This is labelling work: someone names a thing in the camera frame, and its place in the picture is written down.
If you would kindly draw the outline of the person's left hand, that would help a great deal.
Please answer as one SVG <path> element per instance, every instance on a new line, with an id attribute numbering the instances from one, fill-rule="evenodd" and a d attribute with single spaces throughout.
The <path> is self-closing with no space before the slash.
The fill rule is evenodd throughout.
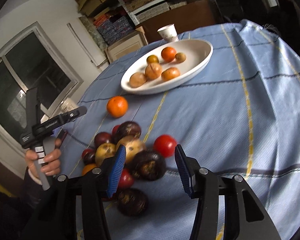
<path id="1" fill-rule="evenodd" d="M 61 156 L 61 150 L 59 149 L 61 144 L 61 139 L 56 139 L 55 149 L 44 157 L 45 165 L 41 168 L 41 172 L 46 176 L 58 175 L 61 171 L 61 161 L 59 159 Z M 33 150 L 27 150 L 25 153 L 25 162 L 28 166 L 29 175 L 39 184 L 40 178 L 34 164 L 37 157 L 36 152 Z"/>

